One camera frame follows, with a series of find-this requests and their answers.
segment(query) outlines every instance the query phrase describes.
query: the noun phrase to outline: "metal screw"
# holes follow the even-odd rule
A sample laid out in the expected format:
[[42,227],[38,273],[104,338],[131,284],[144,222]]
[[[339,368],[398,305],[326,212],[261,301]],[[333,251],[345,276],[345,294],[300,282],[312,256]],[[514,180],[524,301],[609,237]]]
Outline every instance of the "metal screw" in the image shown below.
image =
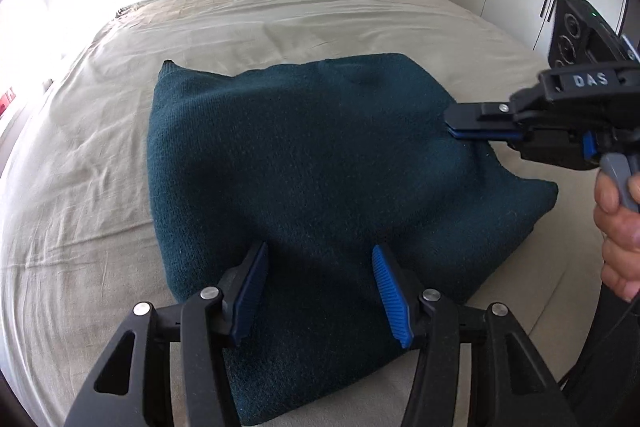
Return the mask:
[[434,290],[433,288],[427,288],[424,292],[422,292],[422,298],[429,302],[437,302],[440,300],[440,292],[438,290]]
[[151,304],[148,302],[139,302],[135,306],[133,306],[133,313],[138,317],[142,317],[142,315],[148,314],[151,311]]
[[209,299],[215,299],[219,294],[220,290],[218,288],[216,288],[215,286],[207,286],[200,292],[200,297],[202,297],[203,299],[207,299],[208,301]]
[[501,302],[496,302],[491,306],[491,312],[497,317],[505,317],[509,314],[509,309]]

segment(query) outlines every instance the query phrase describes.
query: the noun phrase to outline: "teal fabric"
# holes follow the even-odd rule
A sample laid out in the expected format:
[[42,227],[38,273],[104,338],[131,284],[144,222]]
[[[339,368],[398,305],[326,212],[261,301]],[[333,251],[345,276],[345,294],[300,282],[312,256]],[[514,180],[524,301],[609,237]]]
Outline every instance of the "teal fabric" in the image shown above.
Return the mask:
[[452,98],[404,55],[236,77],[167,61],[148,134],[152,215],[184,301],[270,246],[251,334],[225,352],[243,425],[327,395],[401,354],[371,268],[386,241],[462,303],[555,204],[557,187],[447,134]]

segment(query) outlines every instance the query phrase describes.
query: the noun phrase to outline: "beige bed sheet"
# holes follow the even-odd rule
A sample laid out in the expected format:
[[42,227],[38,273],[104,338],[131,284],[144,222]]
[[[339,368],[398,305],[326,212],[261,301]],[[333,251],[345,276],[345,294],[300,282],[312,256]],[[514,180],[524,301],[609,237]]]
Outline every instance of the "beige bed sheet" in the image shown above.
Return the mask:
[[[162,62],[235,75],[382,52],[408,55],[466,102],[503,100],[545,68],[447,0],[156,0],[98,33],[31,118],[0,179],[0,367],[39,426],[63,424],[137,301],[173,301],[146,181]],[[560,195],[471,304],[507,303],[558,376],[575,361],[598,297],[594,173],[523,162],[503,146],[497,152],[516,174],[556,181]],[[399,425],[414,367],[410,353],[269,425]],[[184,417],[180,399],[174,409]]]

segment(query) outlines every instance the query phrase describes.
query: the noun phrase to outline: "camera lens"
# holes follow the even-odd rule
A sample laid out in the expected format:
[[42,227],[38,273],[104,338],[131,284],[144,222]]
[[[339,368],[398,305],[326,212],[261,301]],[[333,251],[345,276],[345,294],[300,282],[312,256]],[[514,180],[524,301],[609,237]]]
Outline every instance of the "camera lens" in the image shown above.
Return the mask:
[[574,39],[580,38],[580,23],[574,14],[567,13],[564,16],[564,27]]
[[558,47],[560,48],[560,56],[562,57],[562,60],[564,60],[567,64],[574,64],[575,48],[569,40],[569,37],[567,37],[566,35],[562,35],[560,37]]

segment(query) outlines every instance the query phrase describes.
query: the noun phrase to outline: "bed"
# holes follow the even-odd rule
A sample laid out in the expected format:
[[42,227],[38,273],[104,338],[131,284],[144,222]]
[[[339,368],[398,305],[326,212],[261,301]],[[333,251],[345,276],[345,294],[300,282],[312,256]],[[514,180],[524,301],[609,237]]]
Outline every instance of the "bed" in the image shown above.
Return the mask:
[[[63,424],[136,302],[173,302],[146,181],[162,62],[235,75],[385,52],[407,55],[460,102],[503,100],[546,66],[447,0],[143,0],[104,26],[42,100],[0,178],[0,368],[37,425]],[[470,304],[505,302],[560,377],[580,353],[600,289],[594,173],[495,150],[510,171],[555,181],[560,193]],[[399,425],[415,362],[404,355],[267,425]],[[179,376],[173,384],[176,425],[184,425]]]

